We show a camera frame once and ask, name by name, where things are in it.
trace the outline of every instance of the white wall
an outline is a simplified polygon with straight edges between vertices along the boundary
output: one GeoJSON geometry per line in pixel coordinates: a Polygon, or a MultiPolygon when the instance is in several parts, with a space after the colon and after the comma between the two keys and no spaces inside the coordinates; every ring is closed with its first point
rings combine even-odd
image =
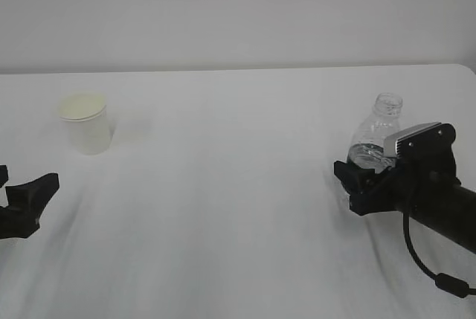
{"type": "Polygon", "coordinates": [[[461,62],[476,0],[0,0],[0,72],[461,62]]]}

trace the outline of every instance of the paper cup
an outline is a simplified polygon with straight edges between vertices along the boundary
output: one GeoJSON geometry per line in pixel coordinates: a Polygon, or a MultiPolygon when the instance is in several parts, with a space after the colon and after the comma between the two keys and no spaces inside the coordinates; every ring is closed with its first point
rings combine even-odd
{"type": "Polygon", "coordinates": [[[73,146],[82,154],[104,152],[111,144],[111,130],[102,94],[73,94],[63,99],[58,114],[64,120],[73,146]]]}

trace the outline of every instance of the plastic water bottle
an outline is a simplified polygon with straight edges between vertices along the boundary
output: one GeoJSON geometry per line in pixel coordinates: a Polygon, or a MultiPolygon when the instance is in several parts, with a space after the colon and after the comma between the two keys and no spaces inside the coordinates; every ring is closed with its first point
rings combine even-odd
{"type": "Polygon", "coordinates": [[[380,94],[372,114],[357,128],[347,156],[360,168],[381,173],[395,166],[395,159],[384,157],[384,139],[400,130],[399,117],[403,100],[397,94],[380,94]]]}

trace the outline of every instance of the black cable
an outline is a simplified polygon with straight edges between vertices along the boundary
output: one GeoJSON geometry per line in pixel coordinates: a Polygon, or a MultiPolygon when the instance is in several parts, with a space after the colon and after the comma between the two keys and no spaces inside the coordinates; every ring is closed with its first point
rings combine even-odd
{"type": "Polygon", "coordinates": [[[415,185],[414,188],[411,190],[409,197],[407,198],[407,203],[405,204],[405,209],[403,211],[403,236],[405,238],[405,244],[407,245],[408,252],[410,252],[411,258],[413,258],[416,265],[418,265],[419,269],[423,271],[427,276],[429,276],[432,280],[435,279],[437,276],[433,273],[418,257],[417,252],[415,251],[415,247],[411,242],[410,238],[410,210],[411,210],[411,201],[417,192],[418,185],[415,185]]]}
{"type": "Polygon", "coordinates": [[[448,274],[433,273],[418,257],[417,252],[415,251],[414,245],[411,242],[410,238],[410,211],[411,211],[411,202],[418,190],[418,181],[416,181],[414,188],[411,190],[410,195],[407,197],[407,201],[403,210],[403,236],[405,238],[405,244],[407,245],[408,252],[410,252],[411,258],[418,265],[418,267],[425,273],[428,277],[434,280],[435,285],[447,291],[457,297],[464,298],[468,295],[476,295],[476,289],[469,288],[469,284],[463,280],[459,280],[455,277],[452,277],[448,274]]]}

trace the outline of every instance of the white tablecloth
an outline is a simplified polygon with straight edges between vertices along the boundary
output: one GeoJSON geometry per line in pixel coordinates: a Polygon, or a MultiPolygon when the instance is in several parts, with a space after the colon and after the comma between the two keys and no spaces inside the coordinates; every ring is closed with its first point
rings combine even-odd
{"type": "MultiPolygon", "coordinates": [[[[60,181],[41,228],[0,241],[0,318],[475,318],[413,264],[400,213],[339,201],[332,163],[382,91],[403,96],[403,127],[455,126],[475,188],[476,77],[459,65],[0,76],[8,184],[60,181]],[[76,91],[107,96],[101,155],[55,117],[76,91]]],[[[431,269],[476,286],[476,256],[411,231],[431,269]]]]}

